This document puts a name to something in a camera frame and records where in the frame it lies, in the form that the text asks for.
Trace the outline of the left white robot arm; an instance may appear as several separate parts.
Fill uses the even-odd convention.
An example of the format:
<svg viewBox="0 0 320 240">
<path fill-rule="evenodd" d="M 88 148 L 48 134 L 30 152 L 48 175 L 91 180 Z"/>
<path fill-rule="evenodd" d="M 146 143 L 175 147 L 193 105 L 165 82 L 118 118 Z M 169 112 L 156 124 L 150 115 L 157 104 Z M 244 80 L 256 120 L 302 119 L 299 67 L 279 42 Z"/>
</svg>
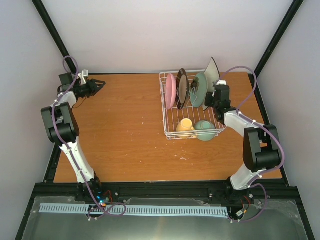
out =
<svg viewBox="0 0 320 240">
<path fill-rule="evenodd" d="M 103 198 L 104 188 L 80 146 L 80 130 L 73 114 L 73 107 L 79 98 L 87 99 L 96 95 L 106 83 L 88 79 L 89 71 L 83 70 L 77 75 L 73 87 L 63 92 L 70 87 L 74 77 L 72 73 L 59 76 L 61 90 L 58 91 L 57 99 L 51 106 L 41 109 L 41 116 L 49 140 L 57 144 L 68 158 L 76 174 L 80 191 L 86 191 L 86 195 L 96 202 Z"/>
</svg>

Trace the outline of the yellow mug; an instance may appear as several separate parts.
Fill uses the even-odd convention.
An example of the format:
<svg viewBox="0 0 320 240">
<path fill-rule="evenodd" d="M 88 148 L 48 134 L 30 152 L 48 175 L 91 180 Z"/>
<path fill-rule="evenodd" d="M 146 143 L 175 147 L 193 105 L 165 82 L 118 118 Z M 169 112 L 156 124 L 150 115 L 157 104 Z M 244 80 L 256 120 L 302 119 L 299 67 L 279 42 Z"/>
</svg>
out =
<svg viewBox="0 0 320 240">
<path fill-rule="evenodd" d="M 177 136 L 180 139 L 197 138 L 198 135 L 189 118 L 182 119 L 176 127 Z"/>
</svg>

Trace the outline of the mint green bowl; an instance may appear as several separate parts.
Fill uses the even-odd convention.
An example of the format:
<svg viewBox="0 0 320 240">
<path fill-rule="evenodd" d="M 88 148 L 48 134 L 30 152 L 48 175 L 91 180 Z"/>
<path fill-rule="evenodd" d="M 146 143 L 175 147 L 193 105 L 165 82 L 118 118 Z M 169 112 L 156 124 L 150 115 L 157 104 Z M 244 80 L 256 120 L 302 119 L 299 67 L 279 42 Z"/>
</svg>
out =
<svg viewBox="0 0 320 240">
<path fill-rule="evenodd" d="M 198 121 L 194 128 L 198 131 L 197 139 L 203 142 L 211 141 L 217 135 L 215 132 L 216 127 L 212 122 L 207 120 Z"/>
</svg>

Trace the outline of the dark striped rim plate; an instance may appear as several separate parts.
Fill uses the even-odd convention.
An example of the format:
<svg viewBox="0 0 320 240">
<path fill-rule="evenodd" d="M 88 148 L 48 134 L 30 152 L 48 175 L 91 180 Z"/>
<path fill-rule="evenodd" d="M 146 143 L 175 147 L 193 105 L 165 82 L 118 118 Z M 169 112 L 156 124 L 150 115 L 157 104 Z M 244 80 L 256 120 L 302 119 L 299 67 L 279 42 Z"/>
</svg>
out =
<svg viewBox="0 0 320 240">
<path fill-rule="evenodd" d="M 176 77 L 176 104 L 177 108 L 181 110 L 186 104 L 187 98 L 189 96 L 189 80 L 184 68 L 181 68 Z"/>
</svg>

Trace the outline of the pink plate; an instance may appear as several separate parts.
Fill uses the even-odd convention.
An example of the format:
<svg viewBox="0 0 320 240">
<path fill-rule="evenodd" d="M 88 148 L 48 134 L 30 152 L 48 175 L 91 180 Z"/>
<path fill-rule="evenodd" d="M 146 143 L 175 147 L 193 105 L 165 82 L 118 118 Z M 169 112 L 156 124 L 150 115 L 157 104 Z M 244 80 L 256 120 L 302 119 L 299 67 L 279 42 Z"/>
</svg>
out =
<svg viewBox="0 0 320 240">
<path fill-rule="evenodd" d="M 172 73 L 168 73 L 165 83 L 165 103 L 168 110 L 171 109 L 176 102 L 176 90 L 176 78 Z"/>
</svg>

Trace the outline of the teal flower plate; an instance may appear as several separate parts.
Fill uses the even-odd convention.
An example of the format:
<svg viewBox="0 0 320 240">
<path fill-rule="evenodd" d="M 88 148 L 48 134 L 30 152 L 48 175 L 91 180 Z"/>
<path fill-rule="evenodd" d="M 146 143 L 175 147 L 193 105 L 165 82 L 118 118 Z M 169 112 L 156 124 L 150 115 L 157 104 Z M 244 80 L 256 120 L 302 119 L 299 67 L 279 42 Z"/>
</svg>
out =
<svg viewBox="0 0 320 240">
<path fill-rule="evenodd" d="M 190 103 L 194 108 L 200 107 L 206 98 L 208 82 L 204 72 L 199 72 L 191 82 L 189 93 Z"/>
</svg>

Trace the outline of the white square plate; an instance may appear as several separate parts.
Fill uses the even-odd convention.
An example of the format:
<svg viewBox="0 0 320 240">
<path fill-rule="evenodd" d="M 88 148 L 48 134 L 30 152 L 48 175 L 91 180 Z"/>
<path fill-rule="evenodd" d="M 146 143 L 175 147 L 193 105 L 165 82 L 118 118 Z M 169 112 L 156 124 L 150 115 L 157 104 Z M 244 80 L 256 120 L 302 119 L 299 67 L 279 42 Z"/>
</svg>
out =
<svg viewBox="0 0 320 240">
<path fill-rule="evenodd" d="M 203 102 L 203 110 L 207 110 L 209 106 L 207 106 L 206 102 L 208 97 L 211 97 L 215 91 L 214 82 L 216 82 L 220 78 L 220 72 L 218 69 L 218 66 L 216 64 L 216 61 L 213 57 L 211 57 L 209 64 L 204 71 L 206 80 L 207 80 L 207 93 L 205 95 L 205 100 Z"/>
</svg>

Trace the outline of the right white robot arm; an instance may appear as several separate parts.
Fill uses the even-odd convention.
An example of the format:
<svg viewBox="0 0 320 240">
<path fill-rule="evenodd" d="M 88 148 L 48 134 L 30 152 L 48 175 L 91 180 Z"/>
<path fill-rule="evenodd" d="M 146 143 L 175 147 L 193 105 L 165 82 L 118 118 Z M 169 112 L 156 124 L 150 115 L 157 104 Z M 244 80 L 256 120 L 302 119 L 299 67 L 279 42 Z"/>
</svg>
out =
<svg viewBox="0 0 320 240">
<path fill-rule="evenodd" d="M 225 183 L 225 199 L 234 203 L 264 172 L 279 167 L 283 151 L 279 146 L 278 130 L 274 125 L 261 125 L 231 106 L 230 87 L 216 85 L 206 94 L 205 104 L 213 108 L 217 122 L 243 137 L 243 164 Z"/>
</svg>

